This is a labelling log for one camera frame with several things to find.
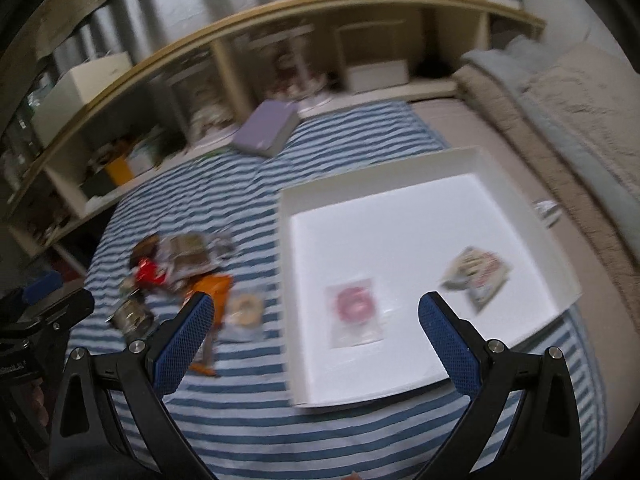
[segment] white storage box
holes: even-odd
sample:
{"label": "white storage box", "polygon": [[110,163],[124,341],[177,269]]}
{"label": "white storage box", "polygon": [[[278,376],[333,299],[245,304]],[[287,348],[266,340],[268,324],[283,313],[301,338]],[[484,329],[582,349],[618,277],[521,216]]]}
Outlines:
{"label": "white storage box", "polygon": [[[280,281],[289,387],[300,406],[398,394],[447,374],[418,322],[437,290],[484,338],[508,346],[548,325],[580,295],[571,265],[532,205],[477,148],[445,150],[284,189]],[[513,269],[478,309],[441,278],[467,246]],[[332,348],[328,287],[371,280],[380,341]]]}
{"label": "white storage box", "polygon": [[354,65],[346,67],[345,78],[349,91],[357,94],[407,84],[409,68],[405,59]]}
{"label": "white storage box", "polygon": [[129,54],[114,54],[73,67],[36,108],[31,123],[43,147],[107,86],[131,68]]}

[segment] purple book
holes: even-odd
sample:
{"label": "purple book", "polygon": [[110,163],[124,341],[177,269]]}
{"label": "purple book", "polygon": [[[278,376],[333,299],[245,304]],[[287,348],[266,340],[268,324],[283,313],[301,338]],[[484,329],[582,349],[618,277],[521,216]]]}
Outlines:
{"label": "purple book", "polygon": [[298,124],[297,103],[263,101],[236,131],[231,145],[252,155],[276,156]]}

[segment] screw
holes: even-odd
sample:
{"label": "screw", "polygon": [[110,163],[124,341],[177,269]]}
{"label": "screw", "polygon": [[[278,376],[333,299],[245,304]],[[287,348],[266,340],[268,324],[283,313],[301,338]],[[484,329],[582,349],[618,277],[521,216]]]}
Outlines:
{"label": "screw", "polygon": [[552,357],[552,359],[561,359],[562,358],[562,350],[559,349],[557,346],[549,347],[547,352],[549,352],[549,355]]}
{"label": "screw", "polygon": [[129,351],[132,354],[139,354],[144,349],[145,349],[145,342],[140,339],[136,339],[133,343],[129,345]]}
{"label": "screw", "polygon": [[502,352],[504,352],[504,343],[502,341],[498,341],[497,339],[491,339],[491,341],[487,343],[487,346],[489,347],[489,350],[491,350],[491,352],[493,352],[494,354],[501,354]]}
{"label": "screw", "polygon": [[86,350],[84,348],[74,348],[71,351],[71,358],[74,361],[79,361],[80,359],[82,359],[84,357],[84,353],[86,352]]}

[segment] blue gripper pad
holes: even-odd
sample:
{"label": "blue gripper pad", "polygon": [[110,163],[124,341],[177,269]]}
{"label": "blue gripper pad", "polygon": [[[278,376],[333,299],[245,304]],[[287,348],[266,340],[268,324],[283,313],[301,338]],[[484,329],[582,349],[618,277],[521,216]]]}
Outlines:
{"label": "blue gripper pad", "polygon": [[480,363],[447,316],[427,294],[420,298],[418,320],[456,390],[473,399],[480,390]]}
{"label": "blue gripper pad", "polygon": [[206,294],[201,294],[197,301],[153,363],[152,385],[159,396],[172,394],[178,389],[198,348],[211,329],[213,302]]}

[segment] striped cloth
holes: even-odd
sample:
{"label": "striped cloth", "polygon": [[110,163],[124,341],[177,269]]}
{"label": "striped cloth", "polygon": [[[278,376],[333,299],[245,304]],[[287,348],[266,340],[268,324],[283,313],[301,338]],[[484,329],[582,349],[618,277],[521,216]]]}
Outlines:
{"label": "striped cloth", "polygon": [[[278,190],[343,172],[440,150],[444,140],[407,104],[367,105],[307,121],[270,160],[225,152],[184,164],[128,195],[114,213],[92,261],[87,287],[95,311],[72,332],[70,347],[119,351],[121,336],[104,320],[118,299],[137,241],[170,234],[232,228],[238,254],[224,269],[236,282],[267,291],[263,342],[220,344],[217,378],[187,373],[164,402],[194,450],[221,478],[324,479],[352,470],[364,479],[408,478],[433,455],[463,413],[468,397],[449,381],[343,410],[289,405],[280,336],[276,265]],[[149,298],[160,319],[175,302]],[[603,386],[574,308],[528,342],[527,351],[559,346],[567,357],[582,429],[583,473],[598,464],[606,439]],[[479,465],[497,452],[516,407],[514,394]],[[116,407],[129,439],[145,457],[123,397]]]}

